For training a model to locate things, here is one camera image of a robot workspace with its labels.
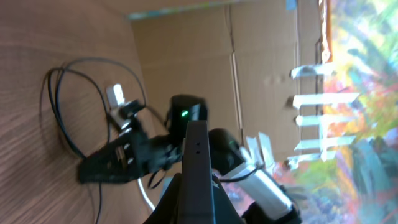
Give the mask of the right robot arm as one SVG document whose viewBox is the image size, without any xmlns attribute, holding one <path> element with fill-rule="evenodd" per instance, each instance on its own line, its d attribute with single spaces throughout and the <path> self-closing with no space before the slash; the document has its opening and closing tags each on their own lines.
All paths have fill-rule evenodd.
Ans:
<svg viewBox="0 0 398 224">
<path fill-rule="evenodd" d="M 239 144 L 223 128 L 208 129 L 203 98 L 175 95 L 170 100 L 168 134 L 149 138 L 132 101 L 110 113 L 128 121 L 121 135 L 78 166 L 84 183 L 124 184 L 154 177 L 181 163 L 148 223 L 300 223 L 300 213 L 261 163 L 252 170 Z"/>
</svg>

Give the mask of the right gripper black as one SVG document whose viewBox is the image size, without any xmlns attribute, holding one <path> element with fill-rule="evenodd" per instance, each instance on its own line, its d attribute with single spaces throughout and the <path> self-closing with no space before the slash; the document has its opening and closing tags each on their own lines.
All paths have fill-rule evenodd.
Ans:
<svg viewBox="0 0 398 224">
<path fill-rule="evenodd" d="M 182 160 L 182 141 L 174 142 L 170 134 L 148 138 L 140 125 L 130 125 L 126 135 L 78 165 L 79 183 L 124 184 L 160 170 L 167 171 Z"/>
</svg>

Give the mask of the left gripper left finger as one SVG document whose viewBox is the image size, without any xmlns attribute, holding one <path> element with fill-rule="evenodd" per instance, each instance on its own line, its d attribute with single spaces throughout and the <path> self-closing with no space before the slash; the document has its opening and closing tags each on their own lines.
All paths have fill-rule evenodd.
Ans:
<svg viewBox="0 0 398 224">
<path fill-rule="evenodd" d="M 175 174 L 155 210 L 144 224 L 177 224 L 182 174 Z"/>
</svg>

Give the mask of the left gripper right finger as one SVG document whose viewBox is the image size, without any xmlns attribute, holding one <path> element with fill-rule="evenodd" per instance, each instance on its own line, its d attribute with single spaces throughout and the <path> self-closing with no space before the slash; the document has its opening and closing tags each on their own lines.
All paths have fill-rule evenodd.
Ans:
<svg viewBox="0 0 398 224">
<path fill-rule="evenodd" d="M 216 175 L 212 175 L 212 185 L 216 224 L 244 224 Z"/>
</svg>

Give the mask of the Samsung Galaxy smartphone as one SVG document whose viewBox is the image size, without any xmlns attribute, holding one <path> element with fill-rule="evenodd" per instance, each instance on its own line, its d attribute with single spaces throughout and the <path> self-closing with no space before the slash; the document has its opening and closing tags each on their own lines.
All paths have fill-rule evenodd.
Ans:
<svg viewBox="0 0 398 224">
<path fill-rule="evenodd" d="M 190 121 L 183 146 L 179 224 L 214 224 L 212 171 L 206 121 Z"/>
</svg>

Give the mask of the white power strip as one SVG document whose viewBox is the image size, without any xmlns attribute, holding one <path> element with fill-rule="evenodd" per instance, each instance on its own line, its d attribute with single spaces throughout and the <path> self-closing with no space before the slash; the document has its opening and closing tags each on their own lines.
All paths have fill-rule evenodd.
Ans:
<svg viewBox="0 0 398 224">
<path fill-rule="evenodd" d="M 106 88 L 106 95 L 108 98 L 110 108 L 117 108 L 125 104 L 125 97 L 122 86 L 115 84 Z"/>
</svg>

